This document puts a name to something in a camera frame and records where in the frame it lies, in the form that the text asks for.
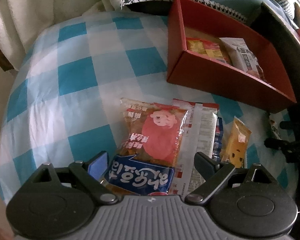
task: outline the white snack package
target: white snack package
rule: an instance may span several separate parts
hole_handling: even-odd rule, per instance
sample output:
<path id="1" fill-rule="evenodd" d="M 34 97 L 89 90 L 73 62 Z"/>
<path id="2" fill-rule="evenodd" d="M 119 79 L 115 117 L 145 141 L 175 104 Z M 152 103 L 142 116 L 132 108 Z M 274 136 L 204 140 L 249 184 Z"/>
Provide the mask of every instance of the white snack package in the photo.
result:
<path id="1" fill-rule="evenodd" d="M 178 99 L 173 99 L 172 105 L 188 110 L 175 176 L 170 187 L 170 194 L 181 195 L 184 199 L 189 191 L 194 190 L 192 188 L 197 188 L 205 181 L 194 168 L 194 155 L 201 151 L 212 157 L 218 109 Z"/>
<path id="2" fill-rule="evenodd" d="M 226 47 L 232 64 L 247 74 L 256 78 L 264 79 L 262 69 L 258 64 L 256 56 L 249 50 L 247 44 L 242 38 L 220 38 Z"/>

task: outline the bed sheet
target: bed sheet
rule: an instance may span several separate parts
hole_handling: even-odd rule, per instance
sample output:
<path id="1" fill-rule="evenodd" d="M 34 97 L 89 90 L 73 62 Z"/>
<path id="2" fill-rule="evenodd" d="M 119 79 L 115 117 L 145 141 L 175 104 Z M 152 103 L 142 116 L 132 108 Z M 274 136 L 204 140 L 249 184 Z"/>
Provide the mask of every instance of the bed sheet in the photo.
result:
<path id="1" fill-rule="evenodd" d="M 248 166 L 262 163 L 294 194 L 295 165 L 263 145 L 270 133 L 266 112 L 167 83 L 167 39 L 167 17 L 131 12 L 78 17 L 40 34 L 16 77 L 3 119 L 0 194 L 6 203 L 43 162 L 65 167 L 102 150 L 113 155 L 126 136 L 121 97 L 218 103 L 224 142 L 237 116 L 252 131 Z M 275 119 L 288 120 L 287 111 Z M 289 131 L 280 132 L 293 140 Z"/>

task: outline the red snack bag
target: red snack bag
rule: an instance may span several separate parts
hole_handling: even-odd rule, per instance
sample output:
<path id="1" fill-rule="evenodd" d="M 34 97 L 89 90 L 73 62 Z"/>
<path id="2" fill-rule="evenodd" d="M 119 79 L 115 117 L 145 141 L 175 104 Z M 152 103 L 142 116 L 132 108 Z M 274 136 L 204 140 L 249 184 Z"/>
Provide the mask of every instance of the red snack bag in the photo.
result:
<path id="1" fill-rule="evenodd" d="M 187 110 L 121 99 L 129 137 L 104 178 L 117 194 L 166 195 L 174 176 Z"/>

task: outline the metal screw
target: metal screw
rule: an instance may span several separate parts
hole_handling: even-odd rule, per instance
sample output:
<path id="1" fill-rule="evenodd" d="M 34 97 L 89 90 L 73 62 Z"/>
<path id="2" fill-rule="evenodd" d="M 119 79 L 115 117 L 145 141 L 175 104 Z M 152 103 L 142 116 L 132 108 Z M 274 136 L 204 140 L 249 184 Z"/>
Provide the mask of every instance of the metal screw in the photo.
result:
<path id="1" fill-rule="evenodd" d="M 189 194 L 186 196 L 186 201 L 189 203 L 198 203 L 203 200 L 203 197 L 198 194 Z"/>
<path id="2" fill-rule="evenodd" d="M 113 194 L 106 193 L 100 196 L 100 200 L 103 202 L 111 203 L 116 200 L 116 197 Z"/>

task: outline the red cardboard box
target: red cardboard box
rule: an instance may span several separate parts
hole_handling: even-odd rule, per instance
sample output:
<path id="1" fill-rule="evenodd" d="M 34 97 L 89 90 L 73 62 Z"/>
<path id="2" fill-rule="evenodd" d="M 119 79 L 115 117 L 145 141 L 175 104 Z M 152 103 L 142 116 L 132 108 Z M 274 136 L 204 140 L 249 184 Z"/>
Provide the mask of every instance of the red cardboard box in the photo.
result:
<path id="1" fill-rule="evenodd" d="M 187 50 L 187 37 L 243 38 L 271 85 L 235 67 Z M 220 95 L 277 113 L 296 103 L 273 45 L 244 24 L 192 0 L 174 0 L 168 19 L 169 83 Z"/>

